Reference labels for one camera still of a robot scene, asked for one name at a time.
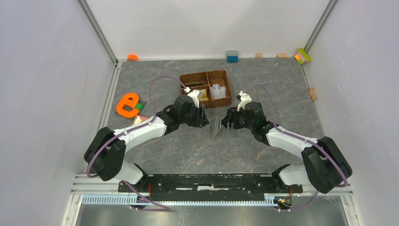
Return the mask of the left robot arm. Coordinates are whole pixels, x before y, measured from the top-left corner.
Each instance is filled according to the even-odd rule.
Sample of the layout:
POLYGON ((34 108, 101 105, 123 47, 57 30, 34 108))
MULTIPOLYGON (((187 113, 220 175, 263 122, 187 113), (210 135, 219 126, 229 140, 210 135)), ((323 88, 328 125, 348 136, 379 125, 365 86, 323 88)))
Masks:
POLYGON ((93 170, 94 176, 103 181, 115 178, 128 182, 137 192, 144 191, 148 186, 145 172, 138 165, 127 163, 125 154, 144 142, 176 131, 182 124, 194 128, 209 124, 205 106, 196 97, 182 94, 172 105, 134 126, 116 130, 101 128, 84 154, 88 176, 92 176, 93 170))

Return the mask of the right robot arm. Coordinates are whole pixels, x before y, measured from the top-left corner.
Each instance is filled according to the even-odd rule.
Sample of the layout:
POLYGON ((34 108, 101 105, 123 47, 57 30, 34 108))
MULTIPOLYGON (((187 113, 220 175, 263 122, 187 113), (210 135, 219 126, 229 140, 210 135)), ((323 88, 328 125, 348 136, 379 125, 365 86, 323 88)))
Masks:
POLYGON ((247 103, 243 108, 228 108, 221 124, 227 129, 248 129, 258 142, 280 148, 303 161, 302 165, 287 165, 275 171, 277 176, 271 184, 277 192, 286 191, 290 185, 305 185, 327 194, 347 184, 353 174, 332 138, 317 139, 290 132, 267 120, 259 102, 247 103))

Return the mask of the grey card holder wallet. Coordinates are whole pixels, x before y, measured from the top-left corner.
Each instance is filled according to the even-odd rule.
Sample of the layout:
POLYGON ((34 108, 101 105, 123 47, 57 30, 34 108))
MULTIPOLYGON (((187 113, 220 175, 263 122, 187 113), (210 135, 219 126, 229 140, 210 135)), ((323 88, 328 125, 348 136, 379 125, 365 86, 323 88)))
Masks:
POLYGON ((221 118, 219 116, 215 117, 210 127, 210 139, 214 139, 221 129, 221 118))

